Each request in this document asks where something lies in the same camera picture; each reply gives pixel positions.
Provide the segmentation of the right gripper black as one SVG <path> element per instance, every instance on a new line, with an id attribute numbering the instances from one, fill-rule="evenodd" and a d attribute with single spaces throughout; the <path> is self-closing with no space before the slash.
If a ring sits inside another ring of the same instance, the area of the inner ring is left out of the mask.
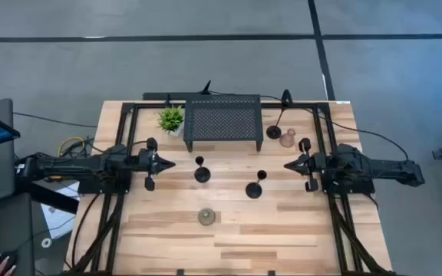
<path id="1" fill-rule="evenodd" d="M 314 153 L 311 156 L 309 155 L 309 150 L 312 147 L 309 138 L 302 138 L 298 146 L 302 154 L 296 160 L 286 163 L 285 168 L 301 176 L 307 176 L 308 180 L 305 183 L 305 190 L 307 192 L 315 192 L 318 190 L 318 181 L 313 177 L 312 173 L 321 173 L 324 170 L 324 154 Z"/>

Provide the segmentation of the dark grey desk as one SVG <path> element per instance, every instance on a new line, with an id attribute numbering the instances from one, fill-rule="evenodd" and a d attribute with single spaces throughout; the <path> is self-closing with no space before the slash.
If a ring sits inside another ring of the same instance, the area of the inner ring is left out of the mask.
<path id="1" fill-rule="evenodd" d="M 13 276 L 35 276 L 31 197 L 23 193 L 0 200 L 0 254 L 14 252 Z"/>

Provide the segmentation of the white paper sheet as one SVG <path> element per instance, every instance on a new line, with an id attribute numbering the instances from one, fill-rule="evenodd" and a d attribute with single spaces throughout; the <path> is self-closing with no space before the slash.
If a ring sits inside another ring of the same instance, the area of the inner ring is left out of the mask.
<path id="1" fill-rule="evenodd" d="M 57 193 L 78 201 L 80 200 L 80 196 L 78 195 L 79 182 L 74 182 L 70 185 L 60 184 L 60 187 L 60 189 L 56 190 Z M 41 209 L 43 211 L 51 239 L 58 239 L 72 231 L 75 214 L 56 209 L 43 203 L 41 204 Z"/>

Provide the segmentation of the pink ribbed glass candle holder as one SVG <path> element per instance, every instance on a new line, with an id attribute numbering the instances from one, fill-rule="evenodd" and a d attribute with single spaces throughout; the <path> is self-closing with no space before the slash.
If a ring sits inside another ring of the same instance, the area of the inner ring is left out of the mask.
<path id="1" fill-rule="evenodd" d="M 279 143 L 285 148 L 293 147 L 295 144 L 295 130 L 292 128 L 287 129 L 286 133 L 280 136 Z"/>

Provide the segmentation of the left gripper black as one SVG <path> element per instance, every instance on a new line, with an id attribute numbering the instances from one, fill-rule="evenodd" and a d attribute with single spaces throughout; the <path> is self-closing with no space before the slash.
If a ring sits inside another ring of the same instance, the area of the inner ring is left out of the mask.
<path id="1" fill-rule="evenodd" d="M 150 137 L 147 139 L 147 148 L 140 149 L 138 153 L 138 171 L 147 173 L 144 186 L 148 191 L 155 190 L 153 175 L 157 175 L 176 165 L 176 163 L 160 157 L 157 150 L 157 141 L 153 137 Z"/>

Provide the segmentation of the black bar behind table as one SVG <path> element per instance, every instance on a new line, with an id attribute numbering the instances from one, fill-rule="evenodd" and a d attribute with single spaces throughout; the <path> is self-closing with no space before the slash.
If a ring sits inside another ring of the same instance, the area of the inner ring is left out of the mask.
<path id="1" fill-rule="evenodd" d="M 200 92 L 149 92 L 143 94 L 143 100 L 186 100 L 191 97 L 197 97 Z"/>

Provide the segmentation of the black computer mouse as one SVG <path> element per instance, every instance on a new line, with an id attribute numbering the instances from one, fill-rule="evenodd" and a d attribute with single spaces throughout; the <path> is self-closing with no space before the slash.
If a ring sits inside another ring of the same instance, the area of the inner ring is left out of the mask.
<path id="1" fill-rule="evenodd" d="M 17 251 L 5 251 L 0 254 L 0 267 L 2 267 L 2 273 L 5 273 L 10 268 L 12 268 L 13 265 L 17 263 L 18 260 L 18 253 Z"/>

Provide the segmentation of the black metal candlestick holder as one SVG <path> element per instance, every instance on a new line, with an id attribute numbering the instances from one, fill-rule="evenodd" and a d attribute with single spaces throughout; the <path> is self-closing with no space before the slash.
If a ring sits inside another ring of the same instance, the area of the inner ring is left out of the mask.
<path id="1" fill-rule="evenodd" d="M 257 172 L 257 180 L 255 182 L 250 182 L 246 186 L 246 195 L 251 199 L 258 199 L 262 195 L 262 187 L 260 182 L 266 179 L 267 172 L 265 170 L 259 170 Z"/>
<path id="2" fill-rule="evenodd" d="M 280 120 L 282 118 L 283 113 L 290 107 L 290 105 L 291 104 L 288 101 L 282 101 L 282 103 L 281 103 L 281 112 L 279 114 L 279 117 L 278 117 L 276 123 L 271 125 L 271 126 L 269 126 L 266 129 L 266 135 L 268 136 L 269 139 L 277 140 L 277 139 L 279 139 L 281 137 L 282 131 L 281 131 L 280 127 L 279 127 L 279 122 L 280 122 Z"/>
<path id="3" fill-rule="evenodd" d="M 195 158 L 196 164 L 199 166 L 194 172 L 194 178 L 197 182 L 205 183 L 208 182 L 211 177 L 210 170 L 203 165 L 204 158 L 202 156 L 198 156 Z"/>

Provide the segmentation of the black perforated metal shelf riser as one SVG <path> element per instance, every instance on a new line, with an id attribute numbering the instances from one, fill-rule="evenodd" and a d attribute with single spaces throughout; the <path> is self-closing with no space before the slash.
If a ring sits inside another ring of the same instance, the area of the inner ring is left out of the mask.
<path id="1" fill-rule="evenodd" d="M 262 148 L 262 105 L 257 95 L 199 95 L 186 100 L 183 141 L 254 141 Z"/>

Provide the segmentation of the olive round coaster disc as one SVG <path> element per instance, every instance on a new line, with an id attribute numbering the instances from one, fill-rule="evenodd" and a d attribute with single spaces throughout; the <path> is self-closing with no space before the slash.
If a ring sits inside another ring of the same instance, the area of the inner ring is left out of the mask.
<path id="1" fill-rule="evenodd" d="M 216 221 L 216 213 L 210 208 L 201 209 L 198 213 L 198 221 L 203 226 L 212 225 Z"/>

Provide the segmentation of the black desk leg bar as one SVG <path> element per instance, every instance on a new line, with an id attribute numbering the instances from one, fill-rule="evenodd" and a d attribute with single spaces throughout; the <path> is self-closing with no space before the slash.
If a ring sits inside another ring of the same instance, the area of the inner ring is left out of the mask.
<path id="1" fill-rule="evenodd" d="M 15 194 L 28 193 L 31 198 L 55 209 L 76 214 L 79 201 L 30 181 L 17 181 Z"/>

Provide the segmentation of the artificial green plant white pot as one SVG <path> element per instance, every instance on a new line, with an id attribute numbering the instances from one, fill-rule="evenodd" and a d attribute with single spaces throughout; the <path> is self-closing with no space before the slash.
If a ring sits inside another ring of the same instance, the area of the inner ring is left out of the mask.
<path id="1" fill-rule="evenodd" d="M 179 136 L 184 127 L 182 107 L 168 107 L 159 112 L 159 127 L 171 136 Z"/>

